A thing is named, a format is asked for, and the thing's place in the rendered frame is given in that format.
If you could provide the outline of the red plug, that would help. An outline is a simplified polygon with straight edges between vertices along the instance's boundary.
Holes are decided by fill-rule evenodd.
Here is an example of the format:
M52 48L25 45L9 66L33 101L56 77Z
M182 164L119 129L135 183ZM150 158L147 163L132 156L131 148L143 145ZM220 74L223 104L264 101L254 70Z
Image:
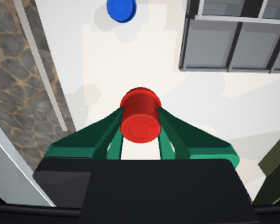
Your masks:
M162 107L158 96L150 89L136 87L122 98L124 107L120 125L121 134L134 143L148 143L161 132L158 106Z

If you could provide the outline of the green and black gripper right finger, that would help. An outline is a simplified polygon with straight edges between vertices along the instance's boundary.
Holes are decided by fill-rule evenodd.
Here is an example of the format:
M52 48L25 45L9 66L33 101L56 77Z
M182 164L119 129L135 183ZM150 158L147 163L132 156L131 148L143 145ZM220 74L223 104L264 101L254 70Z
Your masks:
M237 168L240 158L230 143L173 116L160 106L158 113L160 160L175 159L175 154L176 159L228 159Z

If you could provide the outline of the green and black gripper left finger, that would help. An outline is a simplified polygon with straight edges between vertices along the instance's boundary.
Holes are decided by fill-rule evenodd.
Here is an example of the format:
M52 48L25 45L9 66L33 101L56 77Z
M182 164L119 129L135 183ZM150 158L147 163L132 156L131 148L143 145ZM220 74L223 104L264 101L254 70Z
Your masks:
M120 125L123 109L124 107L119 107L107 117L52 143L44 157L121 160L124 136L121 134Z

